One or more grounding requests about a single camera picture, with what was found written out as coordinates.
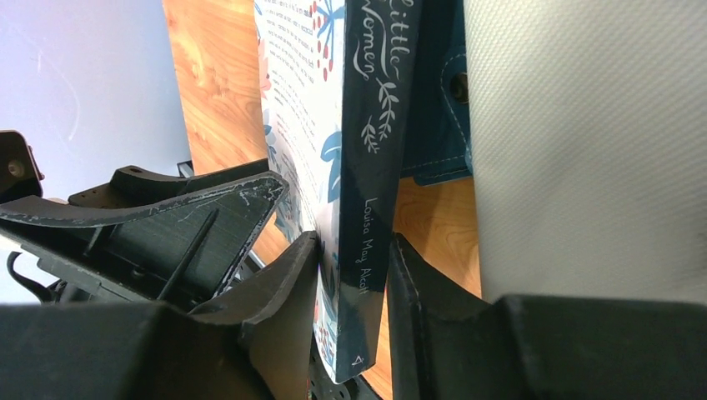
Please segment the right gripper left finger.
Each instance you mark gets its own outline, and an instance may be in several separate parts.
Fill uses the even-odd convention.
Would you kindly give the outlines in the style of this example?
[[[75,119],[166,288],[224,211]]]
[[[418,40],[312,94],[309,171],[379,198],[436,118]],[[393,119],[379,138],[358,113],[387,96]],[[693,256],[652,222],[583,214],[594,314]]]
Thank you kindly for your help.
[[[163,302],[1,310],[4,399],[304,399],[318,240],[184,313]]]

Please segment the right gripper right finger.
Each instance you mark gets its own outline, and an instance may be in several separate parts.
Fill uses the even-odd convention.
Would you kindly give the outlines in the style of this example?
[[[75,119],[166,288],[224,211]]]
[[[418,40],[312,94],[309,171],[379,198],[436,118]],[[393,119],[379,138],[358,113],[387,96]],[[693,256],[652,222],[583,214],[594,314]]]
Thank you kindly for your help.
[[[396,399],[703,399],[706,308],[506,295],[488,303],[391,242]]]

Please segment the blue leather wallet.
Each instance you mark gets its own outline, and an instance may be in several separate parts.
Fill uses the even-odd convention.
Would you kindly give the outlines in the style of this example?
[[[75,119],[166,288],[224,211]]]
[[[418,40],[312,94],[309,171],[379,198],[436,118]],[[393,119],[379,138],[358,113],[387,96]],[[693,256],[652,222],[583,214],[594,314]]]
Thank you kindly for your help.
[[[473,175],[462,0],[425,1],[401,176],[432,186]]]

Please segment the floral cover book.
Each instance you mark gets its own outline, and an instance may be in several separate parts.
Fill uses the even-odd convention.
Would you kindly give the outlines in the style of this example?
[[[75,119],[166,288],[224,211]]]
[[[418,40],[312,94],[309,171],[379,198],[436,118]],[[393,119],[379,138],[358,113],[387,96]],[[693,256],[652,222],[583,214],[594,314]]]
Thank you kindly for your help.
[[[376,360],[412,99],[420,1],[257,1],[275,224],[319,242],[313,334],[343,383]]]

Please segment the beige canvas backpack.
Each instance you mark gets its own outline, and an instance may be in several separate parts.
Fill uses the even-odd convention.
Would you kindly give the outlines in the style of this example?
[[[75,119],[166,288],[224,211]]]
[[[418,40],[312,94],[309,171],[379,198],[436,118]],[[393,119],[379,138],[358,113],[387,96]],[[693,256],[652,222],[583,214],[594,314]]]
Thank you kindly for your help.
[[[484,299],[706,300],[706,4],[467,1]]]

